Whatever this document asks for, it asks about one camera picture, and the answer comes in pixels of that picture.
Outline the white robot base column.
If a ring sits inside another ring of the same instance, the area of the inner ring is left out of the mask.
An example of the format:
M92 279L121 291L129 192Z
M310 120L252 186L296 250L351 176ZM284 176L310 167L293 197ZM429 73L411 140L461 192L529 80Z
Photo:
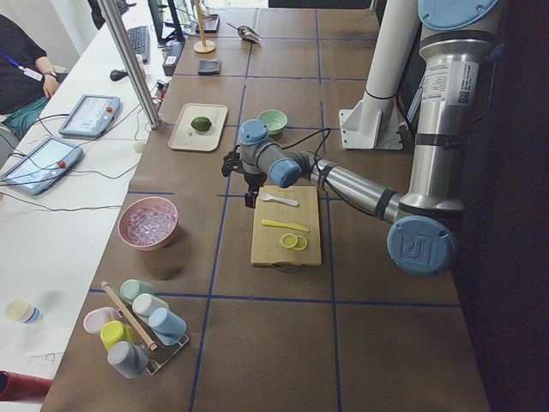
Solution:
M364 95L339 111L343 148L402 149L395 96L418 28L416 1L386 2Z

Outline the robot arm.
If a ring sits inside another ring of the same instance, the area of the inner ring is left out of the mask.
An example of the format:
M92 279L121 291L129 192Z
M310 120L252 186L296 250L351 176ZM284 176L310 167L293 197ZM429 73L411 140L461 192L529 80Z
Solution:
M224 175L241 173L253 207L260 188L307 179L359 211L387 221L387 249L401 269L416 276L448 270L457 254L464 207L458 186L479 67L496 58L505 1L389 1L377 38L363 98L339 113L345 148L386 148L395 143L395 97L412 49L425 61L409 188L400 195L312 152L283 149L252 119L225 156Z

